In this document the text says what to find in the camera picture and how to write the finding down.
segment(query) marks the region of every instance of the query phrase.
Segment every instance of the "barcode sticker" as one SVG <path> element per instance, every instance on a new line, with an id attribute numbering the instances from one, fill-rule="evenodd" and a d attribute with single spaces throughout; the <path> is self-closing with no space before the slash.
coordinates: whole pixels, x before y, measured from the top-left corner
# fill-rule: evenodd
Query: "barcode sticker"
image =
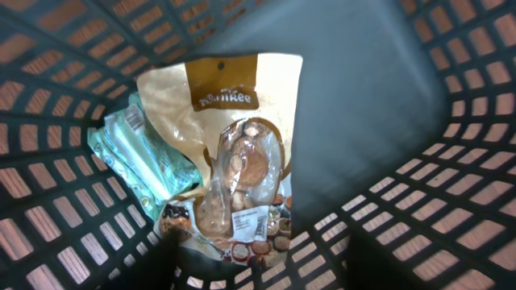
<path id="1" fill-rule="evenodd" d="M 231 215 L 233 218 L 233 238 L 238 242 L 267 240 L 268 206 L 240 210 Z"/>
<path id="2" fill-rule="evenodd" d="M 127 107 L 124 117 L 129 127 L 139 134 L 144 129 L 144 113 L 139 109 L 138 105 L 131 104 Z"/>

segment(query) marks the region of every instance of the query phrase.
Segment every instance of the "cream snack bag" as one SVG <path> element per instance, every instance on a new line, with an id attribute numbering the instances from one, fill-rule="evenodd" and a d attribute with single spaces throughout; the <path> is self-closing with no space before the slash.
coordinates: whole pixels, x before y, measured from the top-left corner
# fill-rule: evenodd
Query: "cream snack bag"
<path id="1" fill-rule="evenodd" d="M 194 60 L 139 77 L 149 122 L 192 160 L 205 185 L 181 194 L 160 215 L 160 223 L 178 227 L 194 215 L 190 229 L 199 235 L 187 235 L 183 246 L 208 255 L 200 245 L 216 244 L 218 259 L 229 255 L 246 263 L 258 256 L 268 266 L 289 248 L 290 151 L 301 67 L 300 56 L 261 53 Z M 188 218 L 179 214 L 186 209 L 193 211 Z"/>

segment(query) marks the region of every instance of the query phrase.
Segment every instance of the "snack bag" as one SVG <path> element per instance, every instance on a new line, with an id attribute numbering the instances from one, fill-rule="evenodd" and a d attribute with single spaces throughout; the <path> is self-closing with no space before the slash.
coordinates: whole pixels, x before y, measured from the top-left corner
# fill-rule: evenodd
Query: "snack bag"
<path id="1" fill-rule="evenodd" d="M 284 258 L 301 67 L 300 56 L 261 53 L 205 58 L 139 77 L 149 122 L 192 160 L 205 185 L 170 204 L 176 212 L 193 211 L 189 233 L 196 234 L 186 236 L 184 247 L 205 255 L 216 247 L 222 253 L 210 257 L 241 264 L 258 256 L 267 267 Z M 165 213 L 163 220 L 181 227 Z"/>
<path id="2" fill-rule="evenodd" d="M 201 184 L 195 166 L 163 141 L 145 118 L 138 93 L 129 97 L 126 109 L 104 119 L 104 127 L 88 129 L 88 145 L 123 178 L 152 220 L 172 197 Z"/>

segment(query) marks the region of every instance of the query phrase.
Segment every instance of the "mint green package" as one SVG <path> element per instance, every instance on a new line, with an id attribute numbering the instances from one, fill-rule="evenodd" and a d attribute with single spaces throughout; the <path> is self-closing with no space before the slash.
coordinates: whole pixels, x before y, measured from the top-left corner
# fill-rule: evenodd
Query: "mint green package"
<path id="1" fill-rule="evenodd" d="M 147 120 L 139 93 L 129 97 L 126 109 L 104 120 L 104 127 L 88 129 L 88 145 L 125 180 L 152 220 L 172 197 L 195 184 L 202 186 L 195 165 L 170 147 Z"/>

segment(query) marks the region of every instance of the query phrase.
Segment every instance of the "brand logo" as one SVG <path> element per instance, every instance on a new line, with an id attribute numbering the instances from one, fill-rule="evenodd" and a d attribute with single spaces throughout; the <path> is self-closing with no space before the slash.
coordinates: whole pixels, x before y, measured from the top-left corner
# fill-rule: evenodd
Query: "brand logo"
<path id="1" fill-rule="evenodd" d="M 199 104 L 201 107 L 208 106 L 215 102 L 239 102 L 239 103 L 248 103 L 251 104 L 252 97 L 248 94 L 239 93 L 237 90 L 231 89 L 221 89 L 220 93 L 213 95 L 209 93 L 204 98 L 199 100 Z"/>

